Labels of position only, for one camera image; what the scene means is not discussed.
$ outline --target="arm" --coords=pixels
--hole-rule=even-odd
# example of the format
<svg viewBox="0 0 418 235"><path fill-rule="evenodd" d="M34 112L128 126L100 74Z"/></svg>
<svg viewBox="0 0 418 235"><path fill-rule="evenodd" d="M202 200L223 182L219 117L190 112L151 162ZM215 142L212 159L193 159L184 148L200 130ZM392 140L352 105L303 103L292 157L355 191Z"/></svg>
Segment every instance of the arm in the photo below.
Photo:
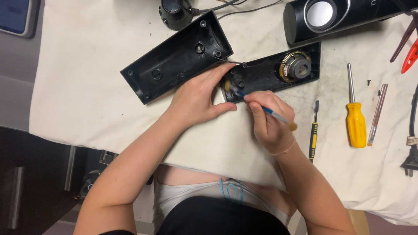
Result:
<svg viewBox="0 0 418 235"><path fill-rule="evenodd" d="M223 64L183 84L165 113L103 171L89 191L77 220L75 235L112 230L136 234L132 204L161 159L188 127L230 110L233 103L212 105L211 95L234 65Z"/></svg>
<svg viewBox="0 0 418 235"><path fill-rule="evenodd" d="M254 134L270 153L281 153L293 143L289 127L267 115L261 105L293 122L293 108L271 91L244 97L254 116ZM325 177L313 166L295 141L288 153L276 157L286 188L306 221L309 234L355 234L351 220Z"/></svg>

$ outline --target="screwdriver handle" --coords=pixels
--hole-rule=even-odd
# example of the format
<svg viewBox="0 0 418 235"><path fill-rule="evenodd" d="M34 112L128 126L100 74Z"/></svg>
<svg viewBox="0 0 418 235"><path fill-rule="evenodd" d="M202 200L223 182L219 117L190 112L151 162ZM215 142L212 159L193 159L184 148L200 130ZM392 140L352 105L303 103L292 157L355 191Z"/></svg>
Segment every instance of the screwdriver handle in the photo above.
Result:
<svg viewBox="0 0 418 235"><path fill-rule="evenodd" d="M347 104L348 116L347 126L350 135L351 146L355 148L366 147L366 122L361 112L362 104L349 103Z"/></svg>
<svg viewBox="0 0 418 235"><path fill-rule="evenodd" d="M313 163L316 149L316 137L318 132L318 123L312 123L311 142L309 143L309 160Z"/></svg>

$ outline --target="yellow screwdriver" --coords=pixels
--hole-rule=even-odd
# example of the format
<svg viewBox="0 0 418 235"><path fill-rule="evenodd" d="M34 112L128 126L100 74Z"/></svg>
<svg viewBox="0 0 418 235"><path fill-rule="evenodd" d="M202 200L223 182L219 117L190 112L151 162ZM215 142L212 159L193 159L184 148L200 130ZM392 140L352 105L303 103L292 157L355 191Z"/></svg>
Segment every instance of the yellow screwdriver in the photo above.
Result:
<svg viewBox="0 0 418 235"><path fill-rule="evenodd" d="M347 64L350 103L347 104L348 116L348 134L350 135L351 146L355 148L366 147L366 122L361 112L362 104L356 102L354 98L353 74L351 73L351 65Z"/></svg>

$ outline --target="small screwdriver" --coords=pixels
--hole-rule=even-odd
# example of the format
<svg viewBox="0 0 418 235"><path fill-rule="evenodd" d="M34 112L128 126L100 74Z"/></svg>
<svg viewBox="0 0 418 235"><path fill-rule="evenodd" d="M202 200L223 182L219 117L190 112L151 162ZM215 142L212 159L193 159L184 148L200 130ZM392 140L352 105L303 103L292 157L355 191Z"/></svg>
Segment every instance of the small screwdriver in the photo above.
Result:
<svg viewBox="0 0 418 235"><path fill-rule="evenodd" d="M347 64L350 103L347 104L348 116L347 126L350 135L351 146L355 148L366 147L366 122L361 112L362 104L356 102L354 98L353 75L351 73L351 65Z"/></svg>
<svg viewBox="0 0 418 235"><path fill-rule="evenodd" d="M311 129L311 142L309 143L309 160L313 163L316 150L316 137L318 133L318 123L316 122L316 114L319 111L319 100L315 101L315 107L313 109L315 116L313 117L312 129Z"/></svg>

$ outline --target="cabinet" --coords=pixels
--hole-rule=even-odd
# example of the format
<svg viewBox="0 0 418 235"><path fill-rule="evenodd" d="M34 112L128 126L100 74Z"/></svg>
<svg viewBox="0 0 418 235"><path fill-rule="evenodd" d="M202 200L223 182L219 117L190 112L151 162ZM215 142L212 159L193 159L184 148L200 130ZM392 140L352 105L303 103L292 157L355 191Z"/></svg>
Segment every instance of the cabinet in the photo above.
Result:
<svg viewBox="0 0 418 235"><path fill-rule="evenodd" d="M0 127L0 234L41 235L71 210L87 152Z"/></svg>

